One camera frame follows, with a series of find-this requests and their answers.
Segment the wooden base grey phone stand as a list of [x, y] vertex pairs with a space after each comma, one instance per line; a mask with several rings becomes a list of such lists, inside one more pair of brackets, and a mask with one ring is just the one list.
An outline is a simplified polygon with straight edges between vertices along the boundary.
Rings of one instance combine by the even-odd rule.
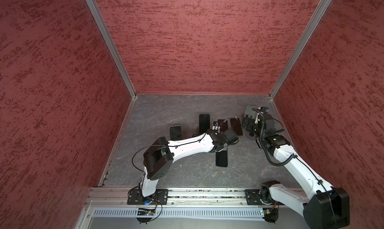
[[247, 118], [250, 118], [250, 119], [254, 119], [256, 117], [256, 115], [257, 115], [257, 112], [254, 111], [253, 108], [255, 108], [255, 106], [247, 105], [246, 109], [245, 109], [245, 112], [244, 112], [244, 117], [247, 117]]

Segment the light green phone with sticker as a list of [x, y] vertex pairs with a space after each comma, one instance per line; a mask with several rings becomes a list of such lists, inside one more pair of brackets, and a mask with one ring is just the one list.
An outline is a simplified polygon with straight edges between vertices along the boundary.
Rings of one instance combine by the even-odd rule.
[[235, 118], [230, 118], [230, 124], [231, 128], [236, 132], [238, 136], [243, 135], [243, 130], [242, 130], [242, 123], [241, 120], [237, 117]]

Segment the silver-backed phone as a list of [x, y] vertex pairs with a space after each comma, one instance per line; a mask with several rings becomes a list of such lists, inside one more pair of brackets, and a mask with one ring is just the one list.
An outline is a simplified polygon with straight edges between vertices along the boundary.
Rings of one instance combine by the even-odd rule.
[[216, 152], [216, 166], [222, 168], [228, 167], [228, 151]]

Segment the green-edged phone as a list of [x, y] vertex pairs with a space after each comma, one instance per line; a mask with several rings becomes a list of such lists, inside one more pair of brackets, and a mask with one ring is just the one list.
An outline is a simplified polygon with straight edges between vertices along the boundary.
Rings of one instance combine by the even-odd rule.
[[171, 126], [169, 128], [171, 141], [179, 141], [182, 139], [182, 128], [180, 125]]

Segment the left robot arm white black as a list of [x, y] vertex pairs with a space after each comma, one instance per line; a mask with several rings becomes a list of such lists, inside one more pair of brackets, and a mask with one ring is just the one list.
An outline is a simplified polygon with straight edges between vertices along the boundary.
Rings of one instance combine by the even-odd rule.
[[225, 132], [208, 129], [199, 136], [179, 141], [158, 138], [143, 154], [144, 175], [139, 186], [142, 196], [155, 195], [159, 179], [168, 173], [174, 162], [199, 153], [220, 154], [238, 141], [239, 136], [232, 128]]

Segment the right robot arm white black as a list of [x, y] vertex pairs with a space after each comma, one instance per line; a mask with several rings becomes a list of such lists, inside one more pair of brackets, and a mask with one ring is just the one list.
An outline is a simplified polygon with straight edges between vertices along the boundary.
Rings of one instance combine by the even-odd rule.
[[340, 229], [350, 225], [350, 197], [312, 169], [277, 130], [277, 121], [267, 107], [247, 106], [242, 128], [255, 137], [268, 162], [285, 167], [304, 191], [301, 195], [277, 180], [262, 184], [259, 199], [263, 205], [281, 203], [301, 215], [311, 229]]

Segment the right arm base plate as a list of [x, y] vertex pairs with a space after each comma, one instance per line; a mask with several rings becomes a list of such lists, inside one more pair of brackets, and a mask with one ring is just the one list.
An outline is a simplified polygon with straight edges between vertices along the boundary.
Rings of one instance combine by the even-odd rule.
[[273, 206], [275, 203], [278, 206], [284, 205], [273, 200], [268, 189], [247, 189], [245, 190], [245, 198], [249, 206]]

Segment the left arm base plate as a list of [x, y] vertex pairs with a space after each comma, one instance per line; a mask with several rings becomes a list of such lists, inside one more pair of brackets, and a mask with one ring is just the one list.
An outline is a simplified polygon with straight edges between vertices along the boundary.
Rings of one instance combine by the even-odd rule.
[[139, 188], [133, 188], [128, 192], [128, 205], [166, 205], [168, 201], [168, 189], [156, 189], [153, 195], [144, 197]]

